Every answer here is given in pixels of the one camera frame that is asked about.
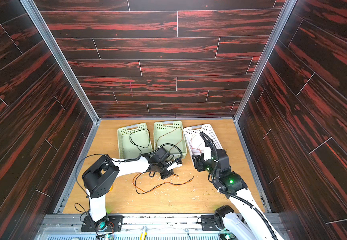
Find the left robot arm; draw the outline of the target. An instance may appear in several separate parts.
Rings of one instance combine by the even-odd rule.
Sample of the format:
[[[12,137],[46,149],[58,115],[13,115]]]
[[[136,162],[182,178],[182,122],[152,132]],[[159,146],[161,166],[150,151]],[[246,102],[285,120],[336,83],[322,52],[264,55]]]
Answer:
[[[88,214],[93,223],[105,221],[106,194],[116,178],[134,173],[159,173],[164,180],[174,174],[173,169],[182,166],[182,158],[182,151],[172,144],[163,144],[149,153],[139,153],[133,159],[101,155],[82,175],[90,205]]]

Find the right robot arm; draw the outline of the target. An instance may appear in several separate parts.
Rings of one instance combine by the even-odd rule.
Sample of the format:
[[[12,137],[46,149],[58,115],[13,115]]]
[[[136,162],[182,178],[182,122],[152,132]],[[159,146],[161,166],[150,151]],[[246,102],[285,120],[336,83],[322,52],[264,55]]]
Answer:
[[[206,133],[200,132],[199,136],[205,149],[200,155],[192,155],[195,169],[207,171],[208,181],[242,216],[240,219],[229,205],[222,206],[214,211],[216,227],[230,232],[237,240],[282,240],[283,237],[256,204],[245,181],[231,170],[226,151],[218,149]]]

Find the white basket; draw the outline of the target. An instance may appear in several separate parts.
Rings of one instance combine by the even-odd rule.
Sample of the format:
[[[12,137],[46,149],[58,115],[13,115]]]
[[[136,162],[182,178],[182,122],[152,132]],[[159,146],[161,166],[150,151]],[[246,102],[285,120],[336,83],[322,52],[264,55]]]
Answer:
[[[187,127],[183,129],[183,132],[190,156],[200,155],[205,149],[204,140],[199,135],[200,132],[208,135],[212,139],[217,149],[222,149],[222,146],[210,124]]]

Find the left green basket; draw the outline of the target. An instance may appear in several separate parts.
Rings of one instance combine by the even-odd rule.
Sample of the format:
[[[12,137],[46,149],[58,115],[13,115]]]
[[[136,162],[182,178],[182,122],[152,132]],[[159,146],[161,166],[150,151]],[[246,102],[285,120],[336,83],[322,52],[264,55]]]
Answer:
[[[121,159],[134,159],[140,154],[153,151],[150,131],[146,123],[119,128],[117,134]]]

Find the green basket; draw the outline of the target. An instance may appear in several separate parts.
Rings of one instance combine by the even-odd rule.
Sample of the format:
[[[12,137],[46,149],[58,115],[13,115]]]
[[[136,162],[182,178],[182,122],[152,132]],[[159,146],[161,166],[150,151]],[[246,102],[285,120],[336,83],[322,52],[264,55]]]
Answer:
[[[117,134],[121,159],[134,159],[140,154],[153,151],[150,131],[146,123],[119,128]]]
[[[179,148],[184,159],[186,150],[186,140],[183,133],[181,121],[165,121],[154,123],[154,149],[163,144],[172,144]]]

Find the middle green basket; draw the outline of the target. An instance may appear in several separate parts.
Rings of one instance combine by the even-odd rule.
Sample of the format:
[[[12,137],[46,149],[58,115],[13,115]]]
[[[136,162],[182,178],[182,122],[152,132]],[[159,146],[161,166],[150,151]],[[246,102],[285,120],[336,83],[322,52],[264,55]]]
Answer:
[[[163,144],[172,144],[179,148],[184,159],[186,150],[186,140],[183,133],[181,121],[165,121],[154,123],[154,149]]]

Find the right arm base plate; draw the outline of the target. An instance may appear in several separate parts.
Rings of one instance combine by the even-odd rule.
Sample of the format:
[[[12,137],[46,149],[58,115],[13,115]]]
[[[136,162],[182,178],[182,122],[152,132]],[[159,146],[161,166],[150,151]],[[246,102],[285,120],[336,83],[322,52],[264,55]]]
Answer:
[[[204,232],[220,231],[220,228],[216,225],[214,215],[201,215],[200,224]]]

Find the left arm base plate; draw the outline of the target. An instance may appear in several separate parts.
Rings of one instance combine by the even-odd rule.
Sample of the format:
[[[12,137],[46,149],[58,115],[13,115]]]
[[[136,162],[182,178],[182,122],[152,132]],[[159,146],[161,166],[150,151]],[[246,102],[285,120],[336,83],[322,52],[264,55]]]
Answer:
[[[120,232],[123,225],[124,217],[121,215],[107,215],[99,221],[92,220],[90,215],[84,218],[81,232]]]

